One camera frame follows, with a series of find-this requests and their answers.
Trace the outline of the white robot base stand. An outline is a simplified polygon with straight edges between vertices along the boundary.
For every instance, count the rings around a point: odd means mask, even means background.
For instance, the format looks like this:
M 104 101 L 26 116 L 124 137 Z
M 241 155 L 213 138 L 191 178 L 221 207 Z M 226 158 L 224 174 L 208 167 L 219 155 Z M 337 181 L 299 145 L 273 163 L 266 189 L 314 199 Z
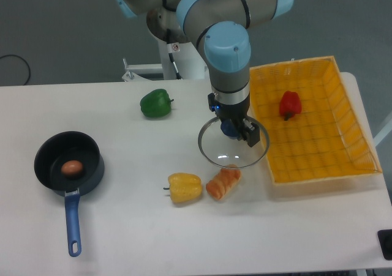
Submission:
M 153 80 L 159 76 L 165 80 L 209 78 L 207 65 L 183 33 L 175 12 L 163 7 L 152 10 L 147 13 L 146 23 L 157 41 L 161 63 L 129 65 L 123 60 L 123 81 Z

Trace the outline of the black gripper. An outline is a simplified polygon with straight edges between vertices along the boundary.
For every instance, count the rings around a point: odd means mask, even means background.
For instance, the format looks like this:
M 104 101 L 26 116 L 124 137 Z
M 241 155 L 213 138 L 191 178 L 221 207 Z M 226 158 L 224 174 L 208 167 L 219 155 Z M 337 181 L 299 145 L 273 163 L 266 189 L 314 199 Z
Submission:
M 238 128 L 243 123 L 244 139 L 247 145 L 253 147 L 260 141 L 260 127 L 255 122 L 245 119 L 250 106 L 250 96 L 237 104 L 227 105 L 218 102 L 215 95 L 210 93 L 208 106 L 222 122 L 227 121 L 226 135 L 229 138 L 243 140 L 241 129 Z

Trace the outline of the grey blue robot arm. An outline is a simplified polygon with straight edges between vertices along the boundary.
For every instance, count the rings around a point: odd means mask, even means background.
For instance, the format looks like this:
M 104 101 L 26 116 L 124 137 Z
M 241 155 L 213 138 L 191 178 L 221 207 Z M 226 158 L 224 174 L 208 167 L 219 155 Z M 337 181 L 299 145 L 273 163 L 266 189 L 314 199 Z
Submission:
M 260 141 L 259 125 L 247 115 L 250 106 L 247 30 L 287 13 L 294 0 L 116 0 L 127 17 L 164 9 L 176 17 L 167 27 L 170 37 L 179 29 L 205 62 L 212 92 L 209 109 L 223 126 L 223 133 L 244 140 L 249 147 Z

